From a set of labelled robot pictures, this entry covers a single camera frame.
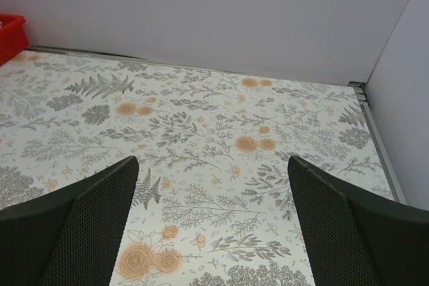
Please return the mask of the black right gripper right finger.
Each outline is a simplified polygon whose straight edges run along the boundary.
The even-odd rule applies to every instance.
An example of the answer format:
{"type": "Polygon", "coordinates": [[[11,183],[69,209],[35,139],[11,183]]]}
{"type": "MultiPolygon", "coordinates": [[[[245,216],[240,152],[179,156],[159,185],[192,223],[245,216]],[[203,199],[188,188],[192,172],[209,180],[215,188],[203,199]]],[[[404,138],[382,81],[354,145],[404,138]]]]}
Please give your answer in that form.
{"type": "Polygon", "coordinates": [[[428,211],[343,181],[297,155],[288,176],[316,285],[427,285],[428,211]]]}

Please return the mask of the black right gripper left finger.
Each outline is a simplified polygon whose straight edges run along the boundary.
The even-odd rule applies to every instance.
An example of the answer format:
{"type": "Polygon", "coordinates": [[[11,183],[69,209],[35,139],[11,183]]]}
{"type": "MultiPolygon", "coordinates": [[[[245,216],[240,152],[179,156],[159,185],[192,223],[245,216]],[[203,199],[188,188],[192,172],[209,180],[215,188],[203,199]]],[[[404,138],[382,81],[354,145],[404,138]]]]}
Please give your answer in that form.
{"type": "Polygon", "coordinates": [[[1,210],[2,285],[109,285],[139,173],[134,156],[1,210]]]}

